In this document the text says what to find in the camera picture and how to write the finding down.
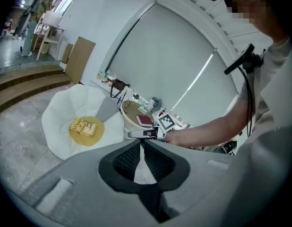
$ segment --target gray shirt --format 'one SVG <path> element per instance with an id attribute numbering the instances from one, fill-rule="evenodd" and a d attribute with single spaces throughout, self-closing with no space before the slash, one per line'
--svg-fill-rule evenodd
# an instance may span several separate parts
<path id="1" fill-rule="evenodd" d="M 292 49 L 290 38 L 286 38 L 277 44 L 272 44 L 264 52 L 264 63 L 261 67 L 255 68 L 253 73 L 247 75 L 252 96 L 253 111 L 255 112 L 255 130 L 247 140 L 253 141 L 258 135 L 271 130 L 274 127 L 274 120 L 269 108 L 263 100 L 260 92 L 270 82 L 277 71 L 282 67 Z M 239 98 L 248 100 L 247 86 L 244 82 Z"/>

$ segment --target light blue pants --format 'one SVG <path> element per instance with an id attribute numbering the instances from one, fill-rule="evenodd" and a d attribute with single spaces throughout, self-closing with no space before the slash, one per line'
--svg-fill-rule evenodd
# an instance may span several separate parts
<path id="1" fill-rule="evenodd" d="M 22 55 L 23 56 L 28 56 L 28 54 L 31 51 L 31 42 L 34 36 L 34 30 L 36 29 L 38 25 L 38 22 L 35 20 L 29 21 L 29 27 L 28 27 L 28 32 L 24 41 L 24 45 L 22 48 Z"/>

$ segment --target person in plaid shirt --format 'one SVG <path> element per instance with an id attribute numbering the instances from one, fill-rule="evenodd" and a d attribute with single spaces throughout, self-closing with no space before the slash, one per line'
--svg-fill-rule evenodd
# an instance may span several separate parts
<path id="1" fill-rule="evenodd" d="M 32 56 L 30 51 L 32 38 L 34 31 L 43 15 L 48 10 L 52 9 L 53 0 L 36 0 L 32 4 L 31 8 L 31 19 L 29 22 L 28 32 L 24 41 L 22 56 Z"/>

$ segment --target plaid shirt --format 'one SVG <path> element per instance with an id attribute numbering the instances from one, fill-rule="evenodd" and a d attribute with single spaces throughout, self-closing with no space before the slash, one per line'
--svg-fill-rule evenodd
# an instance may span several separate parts
<path id="1" fill-rule="evenodd" d="M 52 9 L 52 2 L 53 0 L 42 0 L 41 7 L 34 14 L 32 14 L 31 20 L 36 20 L 39 22 L 43 13 Z"/>

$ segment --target gray window shade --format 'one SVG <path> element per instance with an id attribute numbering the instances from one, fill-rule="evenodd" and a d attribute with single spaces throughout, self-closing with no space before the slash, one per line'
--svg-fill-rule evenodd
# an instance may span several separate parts
<path id="1" fill-rule="evenodd" d="M 154 5 L 131 30 L 110 68 L 141 97 L 161 98 L 170 110 L 213 50 L 188 22 Z"/>
<path id="2" fill-rule="evenodd" d="M 192 126 L 221 117 L 237 94 L 230 75 L 223 72 L 225 69 L 220 56 L 214 53 L 206 69 L 173 111 Z"/>

